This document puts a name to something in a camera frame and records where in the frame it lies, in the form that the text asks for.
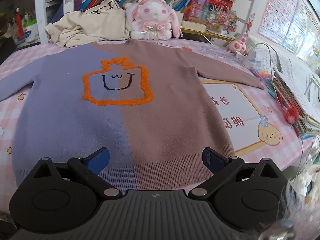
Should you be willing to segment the small pink plush toy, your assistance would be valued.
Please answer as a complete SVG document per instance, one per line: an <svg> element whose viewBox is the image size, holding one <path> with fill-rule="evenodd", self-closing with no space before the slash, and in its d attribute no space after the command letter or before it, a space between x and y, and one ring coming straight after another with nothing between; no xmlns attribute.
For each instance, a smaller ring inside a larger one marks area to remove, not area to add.
<svg viewBox="0 0 320 240"><path fill-rule="evenodd" d="M232 53L241 53L242 55L248 54L244 38L229 42L227 48L228 51Z"/></svg>

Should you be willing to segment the red tassel charm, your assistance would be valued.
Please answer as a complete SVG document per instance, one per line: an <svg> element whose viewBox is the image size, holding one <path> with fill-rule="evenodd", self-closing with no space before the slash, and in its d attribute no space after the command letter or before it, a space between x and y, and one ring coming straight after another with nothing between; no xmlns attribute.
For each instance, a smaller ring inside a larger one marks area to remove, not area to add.
<svg viewBox="0 0 320 240"><path fill-rule="evenodd" d="M17 24L17 37L19 39L24 38L24 32L23 32L22 20L21 20L19 8L16 8L16 24Z"/></svg>

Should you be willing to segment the purple and brown sweater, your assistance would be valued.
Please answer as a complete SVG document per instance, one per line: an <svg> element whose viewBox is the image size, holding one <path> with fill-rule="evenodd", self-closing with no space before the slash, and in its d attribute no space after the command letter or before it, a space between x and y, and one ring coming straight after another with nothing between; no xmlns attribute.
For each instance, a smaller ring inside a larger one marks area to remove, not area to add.
<svg viewBox="0 0 320 240"><path fill-rule="evenodd" d="M43 157L64 163L102 147L110 161L100 175L121 191L208 179L202 151L234 148L202 77L262 87L229 64L137 40L86 44L15 71L1 80L2 100L31 85L12 143L16 182Z"/></svg>

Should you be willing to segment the stack of notebooks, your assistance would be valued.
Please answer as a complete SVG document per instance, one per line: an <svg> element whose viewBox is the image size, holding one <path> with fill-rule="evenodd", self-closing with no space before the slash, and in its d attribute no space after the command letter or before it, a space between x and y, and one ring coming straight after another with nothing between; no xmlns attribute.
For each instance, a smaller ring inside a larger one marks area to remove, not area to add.
<svg viewBox="0 0 320 240"><path fill-rule="evenodd" d="M296 127L303 138L319 135L319 115L316 113L310 101L295 85L295 83L278 70L274 70L272 85L281 94L285 105L295 108L299 112L299 120Z"/></svg>

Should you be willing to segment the white barcode box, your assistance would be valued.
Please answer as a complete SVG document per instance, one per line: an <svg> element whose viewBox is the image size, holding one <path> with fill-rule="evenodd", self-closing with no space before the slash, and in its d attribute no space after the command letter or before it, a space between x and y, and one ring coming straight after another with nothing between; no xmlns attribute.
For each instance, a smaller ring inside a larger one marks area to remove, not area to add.
<svg viewBox="0 0 320 240"><path fill-rule="evenodd" d="M63 0L63 14L74 11L74 0Z"/></svg>

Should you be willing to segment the red scissors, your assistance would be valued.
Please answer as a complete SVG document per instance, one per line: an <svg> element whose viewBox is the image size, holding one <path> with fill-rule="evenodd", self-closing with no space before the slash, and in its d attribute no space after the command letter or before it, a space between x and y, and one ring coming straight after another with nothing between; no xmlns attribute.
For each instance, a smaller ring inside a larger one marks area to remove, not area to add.
<svg viewBox="0 0 320 240"><path fill-rule="evenodd" d="M286 121L289 124L291 124L297 137L299 137L300 136L299 130L296 127L296 123L299 120L299 112L295 108L293 108L289 105L285 105L283 102L283 98L281 97L281 94L279 92L277 92L277 99L281 105L281 109L284 113L284 117L285 117Z"/></svg>

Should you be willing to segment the alphabet wall poster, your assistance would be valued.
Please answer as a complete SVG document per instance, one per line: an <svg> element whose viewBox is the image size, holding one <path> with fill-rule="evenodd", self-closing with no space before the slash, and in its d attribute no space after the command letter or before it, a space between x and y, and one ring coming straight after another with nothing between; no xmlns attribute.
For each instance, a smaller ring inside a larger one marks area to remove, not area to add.
<svg viewBox="0 0 320 240"><path fill-rule="evenodd" d="M261 0L264 5L258 34L283 45L293 21L298 0Z"/></svg>

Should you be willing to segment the white pink plush bunny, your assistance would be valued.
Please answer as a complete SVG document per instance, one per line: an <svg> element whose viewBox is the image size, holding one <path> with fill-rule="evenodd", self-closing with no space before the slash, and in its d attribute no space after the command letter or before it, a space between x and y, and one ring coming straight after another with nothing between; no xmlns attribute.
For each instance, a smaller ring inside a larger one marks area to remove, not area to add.
<svg viewBox="0 0 320 240"><path fill-rule="evenodd" d="M127 3L125 16L125 27L134 40L169 40L182 36L176 11L165 0Z"/></svg>

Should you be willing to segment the colourful bead ornament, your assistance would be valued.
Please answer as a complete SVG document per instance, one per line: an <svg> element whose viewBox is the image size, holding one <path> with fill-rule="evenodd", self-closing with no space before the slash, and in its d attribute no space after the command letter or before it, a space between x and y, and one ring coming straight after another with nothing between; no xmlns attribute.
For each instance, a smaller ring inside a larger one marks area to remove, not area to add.
<svg viewBox="0 0 320 240"><path fill-rule="evenodd" d="M217 32L235 32L238 17L235 11L224 5L211 5L206 16L206 27Z"/></svg>

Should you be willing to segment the cream beige garment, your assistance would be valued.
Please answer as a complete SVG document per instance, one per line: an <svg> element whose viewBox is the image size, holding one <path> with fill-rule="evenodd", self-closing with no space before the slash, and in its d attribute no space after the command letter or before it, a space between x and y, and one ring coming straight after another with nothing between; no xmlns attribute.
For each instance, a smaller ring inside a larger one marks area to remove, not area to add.
<svg viewBox="0 0 320 240"><path fill-rule="evenodd" d="M125 10L115 0L104 0L86 11L65 14L46 26L50 42L63 48L100 41L122 41L129 38L125 28Z"/></svg>

